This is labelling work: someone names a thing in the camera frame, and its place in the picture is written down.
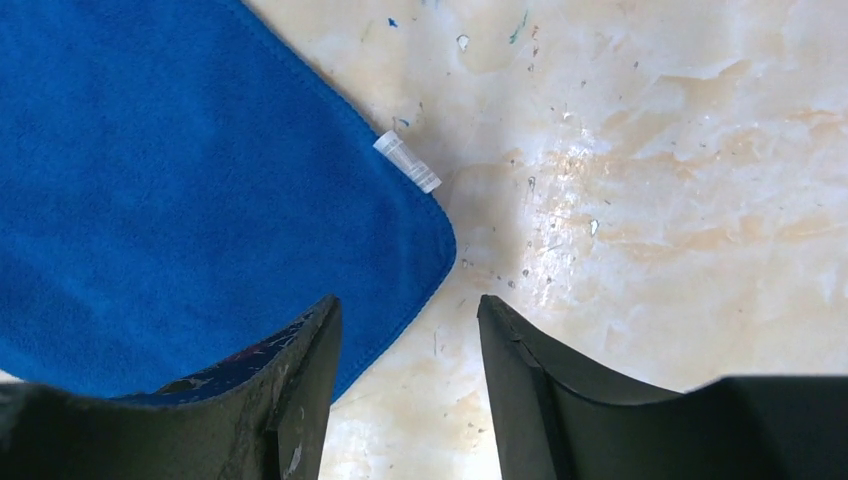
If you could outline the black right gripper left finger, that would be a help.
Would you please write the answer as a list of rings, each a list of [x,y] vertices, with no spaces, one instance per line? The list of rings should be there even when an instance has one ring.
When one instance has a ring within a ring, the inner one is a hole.
[[[268,338],[152,393],[1,388],[5,479],[315,479],[342,343],[328,295]]]

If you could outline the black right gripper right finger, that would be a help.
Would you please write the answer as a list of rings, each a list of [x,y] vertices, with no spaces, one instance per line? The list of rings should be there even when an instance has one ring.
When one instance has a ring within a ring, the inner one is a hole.
[[[729,376],[677,393],[548,336],[501,298],[478,307],[506,479],[843,479],[843,376]]]

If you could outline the dark blue towel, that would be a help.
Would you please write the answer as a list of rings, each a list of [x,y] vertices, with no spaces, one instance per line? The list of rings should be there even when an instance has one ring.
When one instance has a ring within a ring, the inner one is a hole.
[[[436,202],[240,1],[1,5],[1,368],[151,392],[342,303],[335,390],[456,258]]]

